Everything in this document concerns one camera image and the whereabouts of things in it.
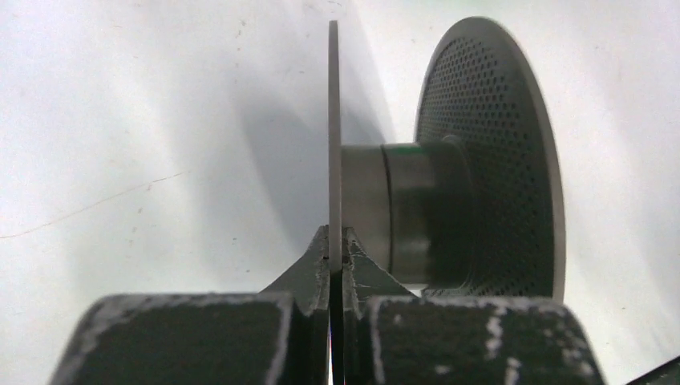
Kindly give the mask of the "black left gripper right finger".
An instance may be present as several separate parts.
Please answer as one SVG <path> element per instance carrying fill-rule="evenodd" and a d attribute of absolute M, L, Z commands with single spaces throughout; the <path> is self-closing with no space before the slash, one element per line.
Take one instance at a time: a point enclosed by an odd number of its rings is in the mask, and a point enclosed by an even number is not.
<path fill-rule="evenodd" d="M 418 297 L 343 235 L 345 384 L 602 384 L 581 324 L 548 298 Z"/>

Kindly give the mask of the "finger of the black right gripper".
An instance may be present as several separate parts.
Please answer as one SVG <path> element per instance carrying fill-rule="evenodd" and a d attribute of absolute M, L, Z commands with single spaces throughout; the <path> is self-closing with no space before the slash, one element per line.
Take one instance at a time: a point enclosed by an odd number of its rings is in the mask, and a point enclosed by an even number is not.
<path fill-rule="evenodd" d="M 629 385 L 679 385 L 680 356 L 629 382 Z"/>

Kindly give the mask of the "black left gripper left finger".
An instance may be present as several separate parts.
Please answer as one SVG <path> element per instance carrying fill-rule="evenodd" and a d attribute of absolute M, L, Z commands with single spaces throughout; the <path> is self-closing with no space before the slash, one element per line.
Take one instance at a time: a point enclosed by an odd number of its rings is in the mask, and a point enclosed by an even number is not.
<path fill-rule="evenodd" d="M 328 229 L 255 294 L 115 294 L 77 324 L 53 384 L 325 384 Z"/>

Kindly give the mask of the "black cable spool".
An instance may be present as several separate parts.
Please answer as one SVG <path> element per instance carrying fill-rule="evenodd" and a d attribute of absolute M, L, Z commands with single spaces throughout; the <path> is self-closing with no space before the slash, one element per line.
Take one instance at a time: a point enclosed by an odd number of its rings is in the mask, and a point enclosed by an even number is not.
<path fill-rule="evenodd" d="M 341 237 L 430 295 L 565 296 L 565 209 L 553 129 L 528 60 L 497 21 L 451 26 L 421 87 L 415 136 L 344 144 L 338 23 L 329 25 L 329 246 Z"/>

